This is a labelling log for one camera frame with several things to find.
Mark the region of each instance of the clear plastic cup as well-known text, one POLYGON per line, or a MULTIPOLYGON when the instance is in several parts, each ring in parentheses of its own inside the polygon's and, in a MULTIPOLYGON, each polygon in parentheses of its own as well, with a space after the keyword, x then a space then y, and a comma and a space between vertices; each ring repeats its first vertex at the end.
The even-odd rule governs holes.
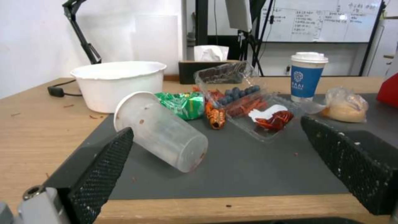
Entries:
POLYGON ((150 92, 122 99, 113 124, 116 131, 131 127, 134 142, 184 173, 195 169, 207 152, 207 137, 163 107, 150 92))
POLYGON ((317 52, 297 52, 291 60, 292 101, 312 100, 328 58, 317 52))

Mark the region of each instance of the red crayfish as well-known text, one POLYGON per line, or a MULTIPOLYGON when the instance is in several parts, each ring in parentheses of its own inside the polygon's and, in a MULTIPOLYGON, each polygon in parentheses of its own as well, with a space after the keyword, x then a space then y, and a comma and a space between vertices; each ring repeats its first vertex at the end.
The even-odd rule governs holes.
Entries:
MULTIPOLYGON (((193 91, 200 91, 199 88, 193 87, 193 91)), ((209 95, 212 99, 217 101, 218 99, 224 97, 224 95, 218 91, 209 91, 209 95)), ((213 107, 213 103, 211 100, 207 99, 205 103, 205 115, 209 120, 210 126, 212 129, 220 130, 225 125, 225 110, 224 109, 216 109, 213 107)))
POLYGON ((278 111, 270 119, 256 118, 256 124, 268 130, 281 130, 292 118, 293 114, 289 111, 278 111))

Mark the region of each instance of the blueberry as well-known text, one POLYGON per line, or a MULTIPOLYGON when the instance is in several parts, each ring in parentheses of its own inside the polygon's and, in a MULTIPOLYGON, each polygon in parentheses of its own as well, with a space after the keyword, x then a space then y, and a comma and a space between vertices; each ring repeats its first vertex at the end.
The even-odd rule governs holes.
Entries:
POLYGON ((228 95, 225 97, 225 100, 226 100, 227 104, 229 104, 230 102, 233 101, 233 98, 232 98, 232 96, 228 95))
POLYGON ((239 88, 238 87, 234 87, 233 89, 232 89, 232 93, 233 94, 239 94, 239 88))
POLYGON ((253 92, 260 91, 260 86, 258 86, 258 85, 252 86, 252 89, 253 89, 253 92))
POLYGON ((252 93, 252 91, 250 90, 250 88, 246 88, 245 93, 246 93, 246 95, 249 95, 250 93, 252 93))
POLYGON ((221 104, 221 105, 225 105, 225 104, 224 104, 224 103, 225 103, 225 98, 221 98, 221 99, 217 100, 217 102, 218 102, 219 104, 221 104))
POLYGON ((225 90, 225 96, 232 95, 232 90, 227 89, 225 90))
POLYGON ((239 99, 239 93, 234 93, 234 94, 232 95, 232 98, 234 99, 234 101, 235 101, 235 100, 238 100, 238 99, 239 99))
POLYGON ((241 90, 241 91, 239 92, 239 97, 242 98, 242 97, 244 97, 244 96, 246 96, 246 93, 245 93, 244 90, 241 90))

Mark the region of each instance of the paper coffee cup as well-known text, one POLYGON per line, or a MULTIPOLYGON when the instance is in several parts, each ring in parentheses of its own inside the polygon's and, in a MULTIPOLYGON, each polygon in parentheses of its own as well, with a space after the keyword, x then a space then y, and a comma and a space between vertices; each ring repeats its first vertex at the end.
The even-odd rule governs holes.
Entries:
POLYGON ((300 102, 301 98, 312 100, 328 58, 317 52, 297 52, 291 60, 292 101, 300 102))

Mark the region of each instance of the white bowl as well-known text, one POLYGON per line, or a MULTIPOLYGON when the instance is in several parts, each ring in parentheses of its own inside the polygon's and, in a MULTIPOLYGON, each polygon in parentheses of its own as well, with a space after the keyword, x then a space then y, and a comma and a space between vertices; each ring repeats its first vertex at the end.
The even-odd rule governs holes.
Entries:
POLYGON ((70 74, 89 109, 114 113, 117 104, 132 92, 161 92, 165 69, 159 62, 124 61, 82 66, 70 74))

